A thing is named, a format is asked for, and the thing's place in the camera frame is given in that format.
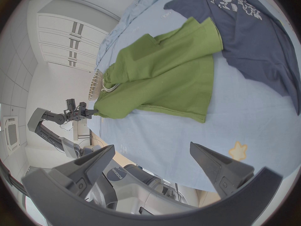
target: white cabinet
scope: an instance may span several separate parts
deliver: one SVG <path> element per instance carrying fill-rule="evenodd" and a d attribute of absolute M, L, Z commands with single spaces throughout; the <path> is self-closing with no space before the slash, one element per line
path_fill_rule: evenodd
<path fill-rule="evenodd" d="M 56 14 L 38 13 L 37 22 L 45 61 L 94 72 L 99 46 L 107 32 Z"/>

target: air conditioner grille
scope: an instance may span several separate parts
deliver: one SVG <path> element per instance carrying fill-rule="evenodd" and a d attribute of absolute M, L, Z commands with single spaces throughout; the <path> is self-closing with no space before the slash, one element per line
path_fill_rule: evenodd
<path fill-rule="evenodd" d="M 8 136 L 10 145 L 13 145 L 18 141 L 16 124 L 8 126 Z"/>

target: air vent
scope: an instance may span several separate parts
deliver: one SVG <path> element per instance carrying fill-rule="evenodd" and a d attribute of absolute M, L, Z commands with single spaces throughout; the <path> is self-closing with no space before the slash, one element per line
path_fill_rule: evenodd
<path fill-rule="evenodd" d="M 20 147 L 19 137 L 19 123 L 17 116 L 3 117 L 5 129 L 5 142 L 8 154 L 11 155 L 15 150 Z"/>

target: bed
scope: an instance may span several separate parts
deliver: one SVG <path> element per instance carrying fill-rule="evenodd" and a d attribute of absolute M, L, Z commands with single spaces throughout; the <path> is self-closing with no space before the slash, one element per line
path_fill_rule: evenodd
<path fill-rule="evenodd" d="M 120 49 L 145 33 L 157 36 L 179 28 L 186 18 L 164 10 L 169 1 L 156 0 L 138 12 L 129 25 L 119 23 L 122 33 L 111 41 L 109 49 L 100 50 L 96 68 L 105 72 Z M 300 65 L 301 46 L 290 25 L 268 2 L 259 1 L 283 23 Z M 189 154 L 190 141 L 250 164 L 254 173 L 266 166 L 288 176 L 301 164 L 301 116 L 297 116 L 291 98 L 245 79 L 227 64 L 221 52 L 213 54 L 213 59 L 214 84 L 206 123 L 135 109 L 124 119 L 93 116 L 88 127 L 141 167 L 168 181 L 200 190 L 215 191 Z M 94 103 L 90 101 L 88 107 L 92 109 Z"/>

